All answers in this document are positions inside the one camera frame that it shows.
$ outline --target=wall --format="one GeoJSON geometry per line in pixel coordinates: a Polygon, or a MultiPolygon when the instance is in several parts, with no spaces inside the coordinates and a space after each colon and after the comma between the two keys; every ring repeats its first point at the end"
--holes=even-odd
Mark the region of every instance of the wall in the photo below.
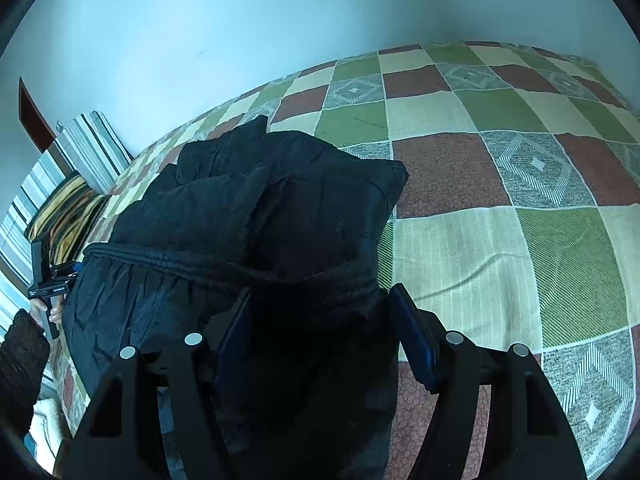
{"type": "Polygon", "coordinates": [[[0,212],[37,158],[19,76],[52,126],[99,109],[137,153],[315,63],[459,38],[591,57],[640,108],[640,44],[610,0],[36,0],[0,58],[0,212]]]}

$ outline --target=bed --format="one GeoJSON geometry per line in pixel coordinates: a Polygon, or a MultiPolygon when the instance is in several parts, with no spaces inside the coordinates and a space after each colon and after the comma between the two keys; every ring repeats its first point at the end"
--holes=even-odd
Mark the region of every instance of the bed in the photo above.
{"type": "MultiPolygon", "coordinates": [[[[187,142],[258,115],[410,174],[380,241],[382,286],[476,344],[527,344],[574,430],[590,479],[640,418],[640,122],[590,61],[514,44],[409,45],[272,81],[149,146],[122,173],[86,243],[107,241],[187,142]]],[[[436,397],[399,359],[386,476],[407,477],[436,397]]],[[[89,402],[66,347],[52,369],[72,432],[89,402]]],[[[479,471],[490,388],[465,477],[479,471]]]]}

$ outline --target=black jacket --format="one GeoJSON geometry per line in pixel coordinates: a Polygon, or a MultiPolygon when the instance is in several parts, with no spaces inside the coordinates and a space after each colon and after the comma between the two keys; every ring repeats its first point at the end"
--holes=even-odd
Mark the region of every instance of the black jacket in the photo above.
{"type": "Polygon", "coordinates": [[[30,314],[19,310],[0,345],[0,417],[23,440],[40,394],[49,343],[30,314]]]}
{"type": "Polygon", "coordinates": [[[84,252],[63,326],[88,393],[122,347],[160,350],[250,286],[248,357],[212,404],[242,478],[382,478],[398,342],[377,244],[406,180],[263,116],[187,144],[84,252]]]}

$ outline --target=metal screw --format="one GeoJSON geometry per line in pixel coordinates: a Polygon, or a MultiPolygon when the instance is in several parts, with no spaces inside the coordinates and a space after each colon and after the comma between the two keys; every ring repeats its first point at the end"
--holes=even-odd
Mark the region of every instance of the metal screw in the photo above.
{"type": "Polygon", "coordinates": [[[184,338],[184,342],[189,346],[196,346],[200,344],[202,341],[202,336],[197,332],[190,333],[187,337],[184,338]]]}
{"type": "Polygon", "coordinates": [[[529,349],[521,343],[516,343],[515,345],[513,345],[513,351],[520,357],[526,357],[527,355],[529,355],[529,349]]]}
{"type": "Polygon", "coordinates": [[[131,359],[136,354],[136,349],[133,346],[125,346],[120,350],[120,357],[123,359],[131,359]]]}
{"type": "Polygon", "coordinates": [[[452,345],[459,345],[465,340],[460,332],[447,332],[447,341],[452,345]]]}

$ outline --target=striped pillow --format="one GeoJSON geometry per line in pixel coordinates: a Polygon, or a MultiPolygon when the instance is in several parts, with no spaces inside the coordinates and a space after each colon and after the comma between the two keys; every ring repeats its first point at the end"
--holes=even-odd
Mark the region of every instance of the striped pillow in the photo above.
{"type": "Polygon", "coordinates": [[[84,240],[102,212],[108,195],[97,194],[80,174],[69,175],[47,198],[24,231],[28,241],[49,231],[50,262],[77,260],[84,240]]]}

